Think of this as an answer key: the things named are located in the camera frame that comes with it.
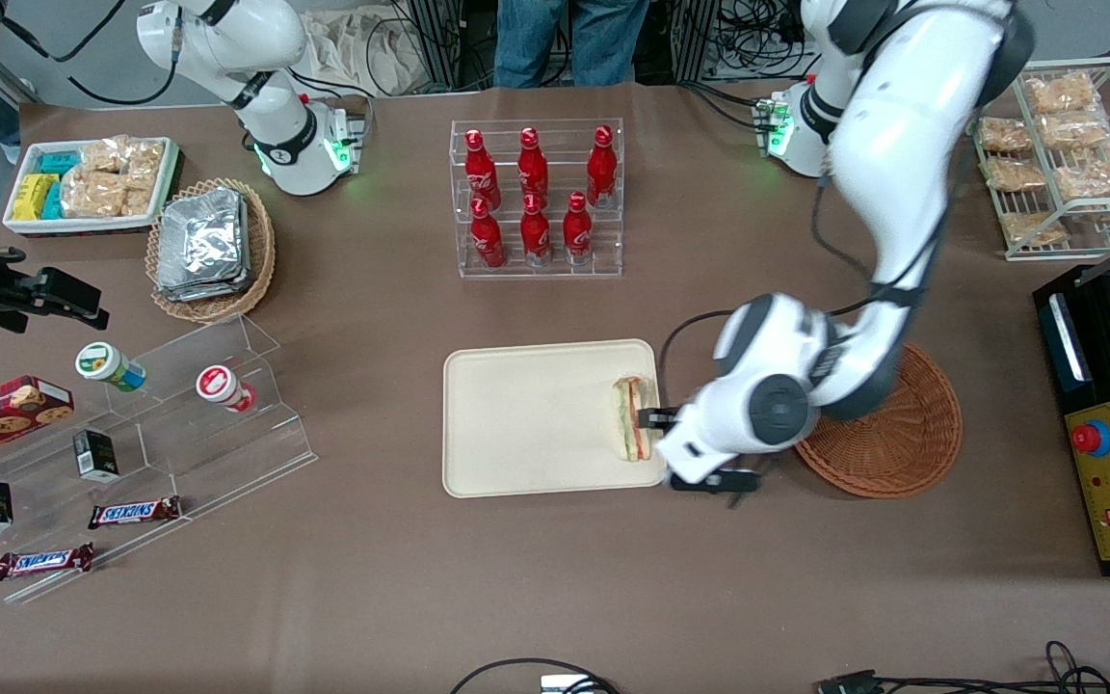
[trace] person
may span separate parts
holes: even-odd
[[[0,147],[14,165],[19,161],[19,111],[0,97]]]
[[[632,73],[648,0],[500,0],[496,87],[538,87],[559,18],[573,4],[573,83],[608,87]]]

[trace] wicker basket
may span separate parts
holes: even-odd
[[[264,210],[264,202],[260,201],[260,195],[255,194],[251,187],[242,181],[215,178],[179,190],[173,198],[193,198],[221,185],[238,190],[246,199],[246,232],[250,234],[251,268],[254,269],[255,281],[242,294],[213,295],[211,299],[199,299],[196,302],[171,302],[153,291],[153,303],[176,319],[210,324],[233,313],[246,313],[260,303],[260,299],[263,299],[268,291],[268,285],[273,281],[273,269],[276,266],[276,238],[273,234],[273,223],[269,220],[268,210]],[[149,280],[153,281],[154,285],[159,234],[160,219],[157,219],[149,231],[149,254],[144,257],[144,272],[149,273]]]
[[[941,370],[907,344],[894,391],[855,421],[821,419],[796,444],[803,461],[830,484],[871,500],[899,500],[937,484],[961,444],[961,410]]]

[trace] yogurt cup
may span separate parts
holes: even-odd
[[[238,381],[238,375],[221,364],[204,369],[194,379],[194,390],[200,399],[221,405],[231,413],[243,413],[255,404],[255,390]]]
[[[135,391],[149,374],[109,342],[92,342],[75,355],[75,371],[89,381],[110,383],[119,391]]]

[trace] brown paper tablecloth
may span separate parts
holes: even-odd
[[[741,88],[766,93],[768,87]],[[362,175],[313,198],[270,184],[225,107],[26,109],[28,141],[169,135],[184,183],[259,190],[279,238],[252,319],[282,345],[285,399],[313,465],[104,572],[0,603],[4,691],[447,691],[516,655],[576,662],[636,694],[810,691],[836,673],[1042,676],[1061,638],[1110,672],[1098,579],[1030,291],[1063,264],[999,259],[982,183],[959,193],[911,339],[959,392],[966,440],[942,484],[855,501],[793,456],[735,511],[645,491],[457,501],[441,485],[441,386],[460,348],[639,338],[785,291],[819,308],[862,293],[807,233],[814,181],[674,88],[488,91],[384,100]],[[462,281],[451,228],[453,119],[623,115],[625,272],[605,281]],[[836,193],[823,224],[871,242]],[[129,353],[193,325],[150,303],[144,238],[21,241],[105,291],[104,335],[34,319],[0,331],[0,382],[77,383],[104,338]],[[673,395],[712,376],[718,325],[669,364]],[[0,585],[0,599],[4,594]],[[467,691],[537,691],[536,668]]]

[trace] teal package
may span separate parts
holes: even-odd
[[[40,208],[40,219],[61,220],[62,219],[62,182],[53,183],[46,193],[46,203]]]
[[[79,152],[49,152],[37,159],[37,172],[56,172],[65,174],[80,163]]]

